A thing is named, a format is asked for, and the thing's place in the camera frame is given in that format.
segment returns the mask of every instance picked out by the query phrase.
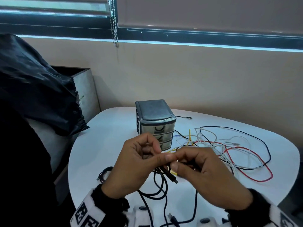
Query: sleeve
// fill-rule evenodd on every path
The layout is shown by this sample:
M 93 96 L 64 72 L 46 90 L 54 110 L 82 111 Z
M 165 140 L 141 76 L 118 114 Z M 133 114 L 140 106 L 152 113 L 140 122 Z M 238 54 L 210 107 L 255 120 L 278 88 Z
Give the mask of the sleeve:
M 232 227 L 298 227 L 259 192 L 249 189 L 253 202 L 245 210 L 225 210 Z
M 70 220 L 71 227 L 128 225 L 128 218 L 125 215 L 129 209 L 127 199 L 109 198 L 103 193 L 101 186 L 102 184 L 99 184 L 87 194 Z

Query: table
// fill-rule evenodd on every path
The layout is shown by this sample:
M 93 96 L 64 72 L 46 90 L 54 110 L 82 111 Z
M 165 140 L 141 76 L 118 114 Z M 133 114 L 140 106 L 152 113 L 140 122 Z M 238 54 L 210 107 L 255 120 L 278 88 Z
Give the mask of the table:
M 298 149 L 286 138 L 244 123 L 224 119 L 207 114 L 196 112 L 174 110 L 172 112 L 179 116 L 190 116 L 192 119 L 177 118 L 175 129 L 183 135 L 195 133 L 194 128 L 200 126 L 227 126 L 232 127 L 262 139 L 268 146 L 272 160 L 268 164 L 273 172 L 273 179 L 265 183 L 256 183 L 240 172 L 237 177 L 242 184 L 248 188 L 253 188 L 267 196 L 274 204 L 279 204 L 292 188 L 299 169 L 300 157 Z M 108 166 L 113 166 L 119 155 L 125 140 L 138 135 L 136 129 L 135 107 L 116 107 L 102 111 L 96 115 L 89 123 L 90 128 L 82 131 L 76 139 L 72 148 L 68 164 L 68 182 L 75 207 L 78 207 L 91 188 L 97 186 L 96 180 L 99 173 Z M 227 139 L 235 135 L 241 135 L 227 129 L 212 128 L 219 139 Z M 203 133 L 209 139 L 213 139 L 210 133 Z M 173 139 L 172 147 L 177 146 L 176 137 Z M 251 148 L 257 152 L 264 160 L 268 159 L 268 154 L 264 145 L 253 138 L 247 138 L 251 143 Z M 245 162 L 247 157 L 244 154 L 233 153 L 236 162 Z M 269 172 L 265 167 L 248 172 L 250 177 L 256 179 L 266 179 Z M 145 193 L 157 191 L 152 174 L 149 176 L 141 190 Z M 178 178 L 179 183 L 175 184 L 168 180 L 168 205 L 166 214 L 172 213 L 178 221 L 188 220 L 193 215 L 195 189 L 184 179 Z M 130 204 L 130 211 L 134 205 L 144 205 L 137 192 L 126 197 Z M 146 199 L 150 209 L 154 212 L 154 226 L 165 223 L 163 208 L 165 199 L 154 201 Z M 198 195 L 197 213 L 194 221 L 182 226 L 196 226 L 197 220 L 213 216 L 218 223 L 221 218 L 227 215 L 223 209 L 215 207 Z

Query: wall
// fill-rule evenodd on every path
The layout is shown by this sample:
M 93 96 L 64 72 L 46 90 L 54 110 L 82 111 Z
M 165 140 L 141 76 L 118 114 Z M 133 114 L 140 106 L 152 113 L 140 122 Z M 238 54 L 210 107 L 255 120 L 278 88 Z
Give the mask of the wall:
M 51 65 L 91 68 L 101 109 L 165 99 L 303 146 L 303 53 L 24 38 Z

